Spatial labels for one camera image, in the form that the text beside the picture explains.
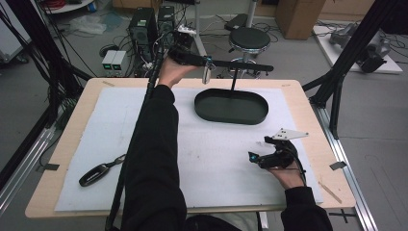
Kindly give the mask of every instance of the stool seat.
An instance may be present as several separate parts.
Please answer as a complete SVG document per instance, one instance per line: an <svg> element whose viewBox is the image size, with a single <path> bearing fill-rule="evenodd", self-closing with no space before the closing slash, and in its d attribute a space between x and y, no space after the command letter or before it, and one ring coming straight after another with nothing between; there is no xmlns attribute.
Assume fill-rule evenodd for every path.
<svg viewBox="0 0 408 231"><path fill-rule="evenodd" d="M269 47L270 37L261 30L240 27L231 32L229 43L234 49L244 53L260 54Z"/></svg>

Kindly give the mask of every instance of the hand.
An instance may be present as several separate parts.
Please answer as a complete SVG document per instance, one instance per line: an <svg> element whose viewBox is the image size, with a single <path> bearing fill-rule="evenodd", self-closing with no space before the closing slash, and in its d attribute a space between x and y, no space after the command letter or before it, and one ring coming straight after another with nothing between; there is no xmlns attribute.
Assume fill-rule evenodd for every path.
<svg viewBox="0 0 408 231"><path fill-rule="evenodd" d="M305 186L295 161L286 168L270 168L268 171L279 180L285 190Z"/></svg>
<svg viewBox="0 0 408 231"><path fill-rule="evenodd" d="M167 57L163 62L160 70L160 77L158 85L166 85L172 88L173 85L178 84L180 80L190 71L197 69L194 65L180 65Z"/></svg>

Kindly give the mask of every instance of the black round stool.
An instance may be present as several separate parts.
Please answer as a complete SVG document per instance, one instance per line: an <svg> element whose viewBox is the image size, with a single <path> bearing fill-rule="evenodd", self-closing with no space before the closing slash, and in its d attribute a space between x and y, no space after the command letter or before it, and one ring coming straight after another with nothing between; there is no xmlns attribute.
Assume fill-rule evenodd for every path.
<svg viewBox="0 0 408 231"><path fill-rule="evenodd" d="M270 37L266 32L255 28L240 27L233 30L229 36L229 43L233 49L243 52L242 58L232 60L232 62L253 63L255 61L249 60L249 55L258 55L268 49L270 45ZM230 76L234 76L235 69L228 69ZM240 70L242 76L246 73L258 79L260 72L254 71L249 73L247 70Z"/></svg>

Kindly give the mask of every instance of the gray floor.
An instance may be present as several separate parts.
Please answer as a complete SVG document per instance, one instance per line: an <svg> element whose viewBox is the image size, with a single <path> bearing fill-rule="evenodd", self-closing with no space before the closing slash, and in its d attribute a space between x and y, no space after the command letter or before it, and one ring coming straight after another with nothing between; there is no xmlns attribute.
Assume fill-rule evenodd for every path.
<svg viewBox="0 0 408 231"><path fill-rule="evenodd" d="M59 23L87 13L77 11L60 15ZM203 28L219 18L202 19ZM256 18L255 22L274 25L274 20ZM102 58L99 49L116 36L126 35L129 21L122 20L120 26L105 32L103 36L91 36L75 33L67 38L78 51L87 65L98 76L103 76ZM203 34L227 34L222 23L214 23ZM259 64L272 64L275 69L262 78L295 79L306 84L323 75L330 68L315 38L307 40L285 40L280 33L273 32L279 40L268 51L259 55ZM408 39L400 38L408 44ZM228 53L230 48L227 37L202 37L209 55L218 60L232 60L239 52ZM399 50L407 55L406 50ZM90 72L68 49L71 61L85 72ZM395 61L408 62L408 59L391 52ZM344 91L339 121L339 135L345 153L356 175L363 194L369 204L379 230L408 230L408 181L405 165L408 163L408 96L407 64L401 64L404 73L363 74L350 72L344 81ZM10 159L47 106L47 85L39 76L33 63L7 64L0 66L0 167ZM104 218L58 218L28 219L24 215L28 201L34 192L41 174L32 171L14 200L0 218L2 230L102 230ZM331 216L335 230L361 230L356 218ZM279 213L268 213L270 230L283 230Z"/></svg>

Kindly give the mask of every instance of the black sleeve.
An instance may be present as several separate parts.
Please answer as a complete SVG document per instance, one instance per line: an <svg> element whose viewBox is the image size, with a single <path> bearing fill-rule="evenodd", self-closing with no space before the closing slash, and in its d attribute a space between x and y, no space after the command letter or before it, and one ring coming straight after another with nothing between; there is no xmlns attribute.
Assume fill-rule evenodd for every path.
<svg viewBox="0 0 408 231"><path fill-rule="evenodd" d="M333 230L326 211L316 205L311 188L289 189L285 195L287 208L281 214L285 231Z"/></svg>
<svg viewBox="0 0 408 231"><path fill-rule="evenodd" d="M186 202L177 166L178 112L167 86L143 106L126 155L122 230L181 230Z"/></svg>

